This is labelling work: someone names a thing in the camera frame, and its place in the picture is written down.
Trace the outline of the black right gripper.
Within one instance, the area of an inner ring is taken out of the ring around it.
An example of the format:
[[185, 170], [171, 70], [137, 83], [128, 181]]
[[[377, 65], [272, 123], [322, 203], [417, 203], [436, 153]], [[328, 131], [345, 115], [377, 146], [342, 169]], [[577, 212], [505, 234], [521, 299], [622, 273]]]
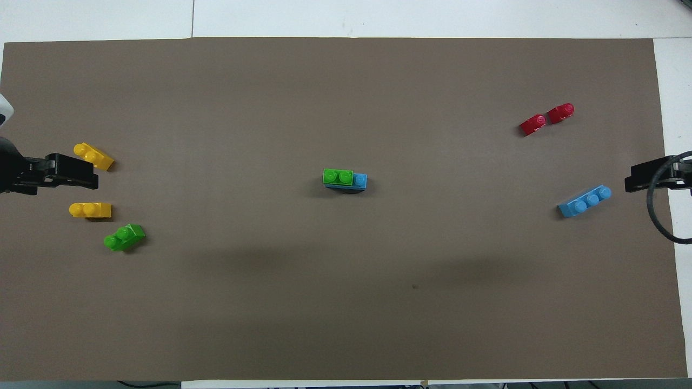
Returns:
[[[680, 153], [671, 161], [671, 167], [664, 170], [655, 182], [656, 188], [671, 190], [691, 190], [691, 153]], [[648, 189], [654, 174], [672, 157], [661, 157], [649, 162], [633, 165], [630, 168], [630, 176], [625, 178], [625, 192], [633, 193]]]

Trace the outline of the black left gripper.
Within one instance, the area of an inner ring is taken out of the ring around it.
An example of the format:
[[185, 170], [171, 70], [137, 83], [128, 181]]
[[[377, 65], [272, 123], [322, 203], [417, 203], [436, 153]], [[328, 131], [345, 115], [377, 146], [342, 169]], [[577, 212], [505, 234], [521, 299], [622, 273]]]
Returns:
[[11, 141], [1, 138], [2, 193], [37, 194], [39, 187], [61, 185], [96, 190], [99, 176], [90, 162], [61, 153], [50, 153], [45, 159], [24, 157]]

